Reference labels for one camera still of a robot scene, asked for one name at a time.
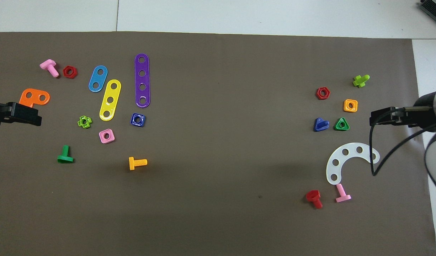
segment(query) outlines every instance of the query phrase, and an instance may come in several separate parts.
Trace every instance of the red hexagonal nut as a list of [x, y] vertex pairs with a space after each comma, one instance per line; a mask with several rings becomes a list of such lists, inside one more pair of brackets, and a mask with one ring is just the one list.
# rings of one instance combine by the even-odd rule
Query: red hexagonal nut
[[77, 76], [77, 69], [71, 65], [67, 65], [64, 69], [63, 69], [63, 76], [66, 78], [75, 78], [75, 76]]
[[319, 87], [318, 90], [316, 91], [316, 96], [320, 100], [327, 99], [329, 95], [330, 95], [330, 91], [329, 89], [327, 89], [327, 87]]

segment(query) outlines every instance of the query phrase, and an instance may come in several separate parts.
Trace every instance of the white table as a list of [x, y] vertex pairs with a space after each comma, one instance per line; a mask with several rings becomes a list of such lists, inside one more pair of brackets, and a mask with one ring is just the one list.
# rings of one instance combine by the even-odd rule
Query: white table
[[[436, 91], [436, 22], [414, 0], [0, 0], [0, 31], [162, 31], [413, 39]], [[425, 134], [427, 144], [431, 134]], [[429, 181], [436, 230], [436, 188]]]

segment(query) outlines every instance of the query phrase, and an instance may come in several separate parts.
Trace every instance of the orange square nut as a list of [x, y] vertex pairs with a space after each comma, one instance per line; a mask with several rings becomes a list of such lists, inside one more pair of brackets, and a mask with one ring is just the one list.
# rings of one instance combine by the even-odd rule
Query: orange square nut
[[357, 112], [357, 105], [359, 102], [356, 100], [346, 99], [345, 100], [345, 106], [343, 107], [343, 110], [346, 112]]

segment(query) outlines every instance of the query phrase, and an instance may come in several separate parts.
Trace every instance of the white semicircular plate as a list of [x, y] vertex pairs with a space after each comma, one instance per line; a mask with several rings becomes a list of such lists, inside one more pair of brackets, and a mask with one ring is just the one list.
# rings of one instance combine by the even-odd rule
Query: white semicircular plate
[[[347, 155], [344, 155], [343, 153], [345, 149], [348, 151]], [[373, 160], [373, 163], [375, 164], [379, 162], [379, 152], [373, 148], [373, 154], [376, 156]], [[359, 142], [351, 142], [348, 144], [344, 144], [338, 149], [335, 149], [335, 151], [332, 153], [329, 160], [327, 161], [327, 169], [325, 170], [327, 181], [330, 184], [337, 185], [341, 182], [341, 167], [348, 159], [352, 157], [360, 157], [369, 162], [369, 146], [367, 144]], [[336, 175], [336, 180], [332, 180], [332, 175]]]

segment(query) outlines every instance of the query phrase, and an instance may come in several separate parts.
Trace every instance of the yellow bolt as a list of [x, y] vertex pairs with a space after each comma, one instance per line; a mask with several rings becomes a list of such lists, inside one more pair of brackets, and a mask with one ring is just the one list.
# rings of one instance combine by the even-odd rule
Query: yellow bolt
[[134, 157], [129, 157], [129, 161], [130, 161], [130, 170], [134, 170], [135, 166], [144, 166], [148, 164], [147, 159], [134, 160]]

